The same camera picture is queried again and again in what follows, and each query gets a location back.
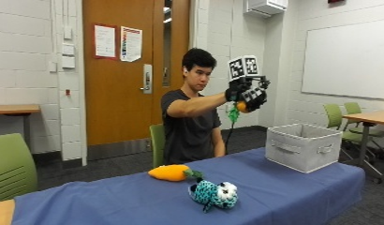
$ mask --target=wall-mounted air unit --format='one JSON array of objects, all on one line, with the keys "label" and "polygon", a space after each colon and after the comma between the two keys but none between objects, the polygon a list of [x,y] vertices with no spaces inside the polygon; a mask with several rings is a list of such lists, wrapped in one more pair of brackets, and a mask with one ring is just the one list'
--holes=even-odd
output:
[{"label": "wall-mounted air unit", "polygon": [[271,17],[288,7],[288,0],[243,0],[243,12],[247,15]]}]

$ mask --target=green chair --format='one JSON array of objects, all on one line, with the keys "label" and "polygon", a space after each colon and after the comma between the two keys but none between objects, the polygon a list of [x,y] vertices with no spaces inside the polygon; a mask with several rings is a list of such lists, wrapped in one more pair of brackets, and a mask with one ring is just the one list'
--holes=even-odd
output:
[{"label": "green chair", "polygon": [[[324,105],[325,112],[328,115],[328,125],[327,128],[334,128],[340,129],[341,121],[342,121],[342,115],[340,108],[336,104],[325,104]],[[358,152],[357,145],[361,144],[362,135],[357,133],[352,133],[349,131],[342,131],[341,134],[341,142],[346,143],[349,146],[353,147],[353,149]],[[345,152],[342,148],[340,148],[340,151],[348,156],[349,159],[352,159],[350,155]]]},{"label": "green chair", "polygon": [[[357,114],[357,113],[361,113],[361,108],[358,107],[358,104],[356,102],[345,102],[344,103],[344,108],[345,108],[345,111],[346,111],[346,114]],[[361,134],[364,131],[362,131],[362,127],[357,127],[358,124],[360,124],[360,121],[357,120],[353,120],[353,119],[349,119],[345,123],[345,126],[344,126],[344,129],[342,130],[346,130],[348,126],[350,124],[354,124],[354,127],[353,128],[349,128],[349,132],[352,133],[357,133],[357,134]],[[381,130],[376,130],[376,129],[369,129],[369,136],[373,137],[373,138],[384,138],[384,131]],[[384,156],[384,148],[378,145],[378,143],[372,140],[372,143],[377,146],[377,148],[382,151],[382,156]]]},{"label": "green chair", "polygon": [[0,136],[0,201],[37,190],[30,150],[18,133]]},{"label": "green chair", "polygon": [[151,150],[152,150],[152,167],[163,165],[163,151],[164,151],[164,127],[162,124],[151,125]]}]

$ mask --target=table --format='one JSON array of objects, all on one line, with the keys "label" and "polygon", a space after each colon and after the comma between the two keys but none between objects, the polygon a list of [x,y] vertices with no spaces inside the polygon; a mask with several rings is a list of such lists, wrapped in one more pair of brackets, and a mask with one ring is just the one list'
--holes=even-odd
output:
[{"label": "table", "polygon": [[365,154],[369,137],[369,127],[374,126],[376,124],[384,125],[384,111],[346,114],[342,115],[342,118],[358,120],[362,122],[364,126],[358,158],[345,161],[344,163],[361,167],[365,172],[374,178],[374,182],[380,184],[382,174],[365,160]]},{"label": "table", "polygon": [[303,173],[267,160],[264,152],[259,148],[187,163],[208,181],[237,186],[232,209],[212,207],[204,214],[188,196],[191,179],[168,182],[140,172],[16,197],[12,224],[317,225],[360,201],[361,168],[333,163]]},{"label": "table", "polygon": [[10,225],[14,210],[14,200],[0,202],[0,225]]},{"label": "table", "polygon": [[40,113],[38,105],[0,105],[0,114],[9,116],[22,116],[24,120],[24,139],[30,148],[30,114]]}]

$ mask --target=teal stuffed animal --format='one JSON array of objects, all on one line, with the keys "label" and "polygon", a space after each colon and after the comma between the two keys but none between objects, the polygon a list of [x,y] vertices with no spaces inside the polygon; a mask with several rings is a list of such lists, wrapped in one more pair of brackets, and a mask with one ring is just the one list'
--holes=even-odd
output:
[{"label": "teal stuffed animal", "polygon": [[236,186],[230,182],[223,182],[219,185],[210,181],[196,179],[195,185],[190,186],[188,192],[191,198],[204,204],[203,212],[207,213],[211,206],[219,208],[232,208],[237,201]]}]

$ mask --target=black t-shirt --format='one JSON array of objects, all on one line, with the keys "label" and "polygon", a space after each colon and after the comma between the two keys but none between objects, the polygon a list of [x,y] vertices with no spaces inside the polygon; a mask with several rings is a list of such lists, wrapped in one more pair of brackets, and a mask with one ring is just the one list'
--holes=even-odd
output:
[{"label": "black t-shirt", "polygon": [[216,109],[196,117],[170,117],[167,109],[178,99],[190,99],[179,89],[167,92],[160,102],[166,133],[164,164],[167,165],[211,158],[212,129],[220,126]]}]

